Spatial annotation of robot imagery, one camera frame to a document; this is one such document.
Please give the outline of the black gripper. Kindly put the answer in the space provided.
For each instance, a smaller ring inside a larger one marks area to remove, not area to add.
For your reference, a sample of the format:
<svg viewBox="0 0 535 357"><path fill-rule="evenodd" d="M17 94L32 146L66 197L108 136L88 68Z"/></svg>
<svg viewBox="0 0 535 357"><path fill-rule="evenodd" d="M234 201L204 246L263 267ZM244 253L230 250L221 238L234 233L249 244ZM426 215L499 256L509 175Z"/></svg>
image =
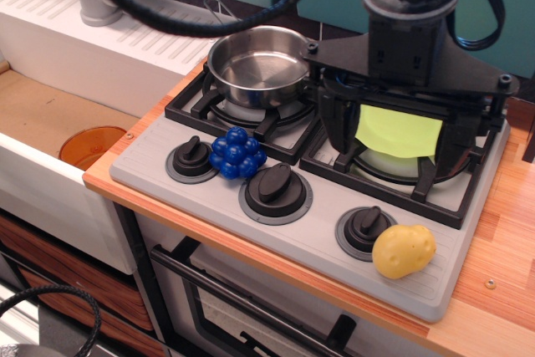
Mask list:
<svg viewBox="0 0 535 357"><path fill-rule="evenodd" d="M473 58L447 36L369 33L313 42L302 50L331 146L347 153L361 105L443 120L436 178L461 170L483 126L502 117L519 80Z"/></svg>

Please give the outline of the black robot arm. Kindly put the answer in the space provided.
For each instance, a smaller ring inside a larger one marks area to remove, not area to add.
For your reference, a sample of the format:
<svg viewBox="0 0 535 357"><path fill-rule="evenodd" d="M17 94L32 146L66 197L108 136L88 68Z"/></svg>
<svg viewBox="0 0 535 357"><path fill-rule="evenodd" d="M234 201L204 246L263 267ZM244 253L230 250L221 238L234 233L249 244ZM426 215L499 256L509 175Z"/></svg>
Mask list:
<svg viewBox="0 0 535 357"><path fill-rule="evenodd" d="M503 24L502 0L488 0ZM362 0L369 31L326 40L303 54L319 74L318 112L331 146L347 153L363 105L442 123L436 174L451 176L479 135L502 123L506 99L519 86L510 74L471 56L497 41L470 42L455 31L458 0Z"/></svg>

